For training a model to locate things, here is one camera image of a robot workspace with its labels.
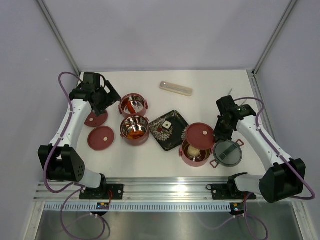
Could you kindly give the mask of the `red sausage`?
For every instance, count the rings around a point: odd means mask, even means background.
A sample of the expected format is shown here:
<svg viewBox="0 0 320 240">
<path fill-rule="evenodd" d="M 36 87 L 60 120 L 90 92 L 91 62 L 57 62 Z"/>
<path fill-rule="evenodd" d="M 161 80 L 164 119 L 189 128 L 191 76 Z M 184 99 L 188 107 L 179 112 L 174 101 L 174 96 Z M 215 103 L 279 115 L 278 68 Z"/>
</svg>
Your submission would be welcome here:
<svg viewBox="0 0 320 240">
<path fill-rule="evenodd" d="M 132 105 L 130 100 L 127 100 L 126 106 L 127 106 L 128 111 L 130 112 L 130 114 L 135 114 L 136 113 L 136 111 L 135 111 L 135 109 L 134 109 L 134 107 L 133 107 L 133 105 Z"/>
</svg>

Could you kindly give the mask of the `dark red lid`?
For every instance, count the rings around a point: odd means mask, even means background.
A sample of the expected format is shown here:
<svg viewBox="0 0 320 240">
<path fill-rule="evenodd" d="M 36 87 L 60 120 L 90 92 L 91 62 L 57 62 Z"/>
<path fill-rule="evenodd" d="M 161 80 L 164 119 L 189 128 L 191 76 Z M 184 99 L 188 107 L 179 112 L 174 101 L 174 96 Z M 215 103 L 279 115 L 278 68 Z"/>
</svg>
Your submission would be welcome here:
<svg viewBox="0 0 320 240">
<path fill-rule="evenodd" d="M 114 131 L 108 126 L 96 127 L 87 137 L 88 146 L 94 151 L 106 150 L 113 144 L 114 140 Z"/>
<path fill-rule="evenodd" d="M 92 111 L 86 118 L 84 124 L 87 127 L 95 128 L 103 125 L 107 121 L 107 119 L 108 112 L 106 110 L 99 116 L 96 116 L 96 114 Z"/>
<path fill-rule="evenodd" d="M 205 123 L 193 123 L 186 129 L 186 140 L 196 149 L 211 149 L 215 144 L 214 130 Z"/>
</svg>

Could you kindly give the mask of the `metal food tongs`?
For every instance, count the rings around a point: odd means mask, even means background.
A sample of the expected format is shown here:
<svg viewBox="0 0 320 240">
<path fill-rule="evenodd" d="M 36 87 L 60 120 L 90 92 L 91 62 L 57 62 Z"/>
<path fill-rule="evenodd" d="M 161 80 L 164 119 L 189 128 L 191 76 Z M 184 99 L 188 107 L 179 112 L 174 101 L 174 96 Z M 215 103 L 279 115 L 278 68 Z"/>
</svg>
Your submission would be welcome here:
<svg viewBox="0 0 320 240">
<path fill-rule="evenodd" d="M 228 92 L 228 96 L 230 96 L 231 95 L 231 93 L 232 93 L 232 91 L 233 91 L 233 88 L 231 88 L 230 90 L 229 90 L 229 92 Z M 245 99 L 244 100 L 244 102 L 242 103 L 242 105 L 244 105 L 245 103 L 246 103 L 246 101 L 247 101 L 248 99 Z"/>
</svg>

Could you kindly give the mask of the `orange roasted meat piece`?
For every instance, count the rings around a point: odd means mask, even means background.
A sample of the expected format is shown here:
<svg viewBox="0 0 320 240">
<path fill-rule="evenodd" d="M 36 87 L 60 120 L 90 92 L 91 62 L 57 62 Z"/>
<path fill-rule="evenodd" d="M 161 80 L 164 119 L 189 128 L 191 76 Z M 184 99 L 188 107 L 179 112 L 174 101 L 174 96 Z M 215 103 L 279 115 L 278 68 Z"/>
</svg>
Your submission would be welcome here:
<svg viewBox="0 0 320 240">
<path fill-rule="evenodd" d="M 126 137 L 131 140 L 137 139 L 137 135 L 134 131 L 129 132 Z"/>
</svg>

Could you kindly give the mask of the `white steamed bun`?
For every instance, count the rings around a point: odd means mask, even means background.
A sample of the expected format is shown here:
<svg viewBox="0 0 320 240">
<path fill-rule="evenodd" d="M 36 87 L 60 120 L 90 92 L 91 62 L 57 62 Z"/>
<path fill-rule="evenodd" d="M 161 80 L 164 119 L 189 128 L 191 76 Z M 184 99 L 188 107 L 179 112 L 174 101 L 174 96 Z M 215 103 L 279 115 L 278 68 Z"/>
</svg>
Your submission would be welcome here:
<svg viewBox="0 0 320 240">
<path fill-rule="evenodd" d="M 195 158 L 195 157 L 197 157 L 199 154 L 200 154 L 200 150 L 199 149 L 197 149 L 197 148 L 195 148 L 195 147 L 193 147 L 193 146 L 189 146 L 188 148 L 187 148 L 187 154 L 191 157 L 191 158 Z"/>
</svg>

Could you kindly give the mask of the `orange fried chicken piece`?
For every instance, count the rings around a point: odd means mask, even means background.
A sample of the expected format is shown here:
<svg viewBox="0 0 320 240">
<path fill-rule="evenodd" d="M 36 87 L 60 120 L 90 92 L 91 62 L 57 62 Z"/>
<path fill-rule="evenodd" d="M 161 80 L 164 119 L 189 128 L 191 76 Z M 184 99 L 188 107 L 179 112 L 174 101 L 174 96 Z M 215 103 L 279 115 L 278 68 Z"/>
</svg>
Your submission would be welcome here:
<svg viewBox="0 0 320 240">
<path fill-rule="evenodd" d="M 144 134 L 145 134 L 145 132 L 143 130 L 137 130 L 134 132 L 134 137 L 141 138 Z"/>
</svg>

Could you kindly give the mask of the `pink bowl with handles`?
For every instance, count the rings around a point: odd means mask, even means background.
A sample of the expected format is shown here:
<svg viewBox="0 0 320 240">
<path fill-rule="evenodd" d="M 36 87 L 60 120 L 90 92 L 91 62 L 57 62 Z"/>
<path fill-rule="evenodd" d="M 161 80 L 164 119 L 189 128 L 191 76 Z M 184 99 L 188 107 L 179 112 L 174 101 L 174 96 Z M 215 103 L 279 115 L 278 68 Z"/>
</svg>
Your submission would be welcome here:
<svg viewBox="0 0 320 240">
<path fill-rule="evenodd" d="M 197 157 L 190 157 L 187 153 L 189 146 L 191 145 L 187 140 L 184 140 L 178 153 L 182 160 L 191 167 L 201 167 L 205 165 L 213 153 L 213 149 L 211 148 L 207 150 L 200 150 L 200 154 Z"/>
</svg>

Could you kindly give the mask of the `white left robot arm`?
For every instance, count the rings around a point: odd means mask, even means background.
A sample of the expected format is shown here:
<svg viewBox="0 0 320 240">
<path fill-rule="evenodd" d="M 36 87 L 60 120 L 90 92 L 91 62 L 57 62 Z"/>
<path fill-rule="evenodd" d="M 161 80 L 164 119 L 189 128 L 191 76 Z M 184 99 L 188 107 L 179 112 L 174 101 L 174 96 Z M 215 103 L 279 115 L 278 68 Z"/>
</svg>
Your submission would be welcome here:
<svg viewBox="0 0 320 240">
<path fill-rule="evenodd" d="M 103 174 L 86 168 L 77 153 L 77 145 L 83 125 L 90 113 L 100 116 L 121 100 L 120 95 L 99 73 L 85 72 L 79 84 L 71 92 L 63 91 L 68 107 L 62 123 L 48 145 L 38 149 L 43 169 L 43 182 L 47 190 L 59 194 L 68 187 L 77 186 L 97 199 L 108 194 Z"/>
</svg>

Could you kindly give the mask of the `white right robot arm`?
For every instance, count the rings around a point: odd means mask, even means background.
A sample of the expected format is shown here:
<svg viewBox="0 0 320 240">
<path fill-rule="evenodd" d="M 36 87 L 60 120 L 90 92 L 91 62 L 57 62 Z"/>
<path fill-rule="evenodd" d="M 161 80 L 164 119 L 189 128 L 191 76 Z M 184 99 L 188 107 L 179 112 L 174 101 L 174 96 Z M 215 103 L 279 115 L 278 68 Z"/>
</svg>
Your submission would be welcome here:
<svg viewBox="0 0 320 240">
<path fill-rule="evenodd" d="M 293 159 L 259 123 L 259 113 L 246 105 L 237 105 L 227 95 L 216 101 L 219 116 L 214 129 L 218 144 L 232 141 L 239 132 L 260 158 L 266 172 L 251 175 L 243 172 L 232 175 L 227 181 L 227 193 L 239 198 L 244 192 L 261 195 L 272 204 L 287 198 L 296 198 L 306 186 L 306 165 L 302 159 Z"/>
</svg>

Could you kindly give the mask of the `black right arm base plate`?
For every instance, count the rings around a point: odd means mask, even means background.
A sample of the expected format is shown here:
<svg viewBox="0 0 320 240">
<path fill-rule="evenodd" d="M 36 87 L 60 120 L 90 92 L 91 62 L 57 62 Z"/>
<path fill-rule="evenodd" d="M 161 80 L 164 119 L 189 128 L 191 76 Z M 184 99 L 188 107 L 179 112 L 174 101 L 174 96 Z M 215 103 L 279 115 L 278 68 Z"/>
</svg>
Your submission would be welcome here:
<svg viewBox="0 0 320 240">
<path fill-rule="evenodd" d="M 206 189 L 211 192 L 213 200 L 244 200 L 249 194 L 231 189 L 226 183 L 207 184 Z"/>
</svg>

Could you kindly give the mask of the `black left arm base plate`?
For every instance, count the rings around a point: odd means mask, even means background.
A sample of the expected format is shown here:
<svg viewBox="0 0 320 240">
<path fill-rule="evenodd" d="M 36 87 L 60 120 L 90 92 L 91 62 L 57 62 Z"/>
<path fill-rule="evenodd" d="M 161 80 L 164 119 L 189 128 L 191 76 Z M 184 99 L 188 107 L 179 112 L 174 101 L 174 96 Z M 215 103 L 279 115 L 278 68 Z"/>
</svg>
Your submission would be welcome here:
<svg viewBox="0 0 320 240">
<path fill-rule="evenodd" d="M 122 200 L 124 184 L 110 184 L 98 188 L 86 188 L 79 194 L 80 200 Z"/>
</svg>

